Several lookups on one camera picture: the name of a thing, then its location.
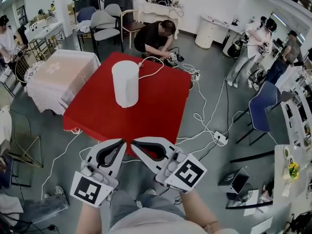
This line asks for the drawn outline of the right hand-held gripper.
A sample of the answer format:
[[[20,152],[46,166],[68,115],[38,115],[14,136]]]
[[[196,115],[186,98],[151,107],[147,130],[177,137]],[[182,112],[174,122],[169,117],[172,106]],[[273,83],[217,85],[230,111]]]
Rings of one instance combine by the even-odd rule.
[[[207,169],[192,155],[163,137],[140,137],[131,143],[134,154],[154,173],[164,187],[188,193],[204,177]]]

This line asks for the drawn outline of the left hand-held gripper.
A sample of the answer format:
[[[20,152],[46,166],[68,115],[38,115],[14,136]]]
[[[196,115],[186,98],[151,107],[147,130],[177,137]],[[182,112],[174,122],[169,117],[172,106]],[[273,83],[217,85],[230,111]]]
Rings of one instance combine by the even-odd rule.
[[[74,174],[70,196],[99,208],[118,185],[116,177],[126,149],[127,143],[121,138],[93,146],[86,161],[81,162],[81,170]]]

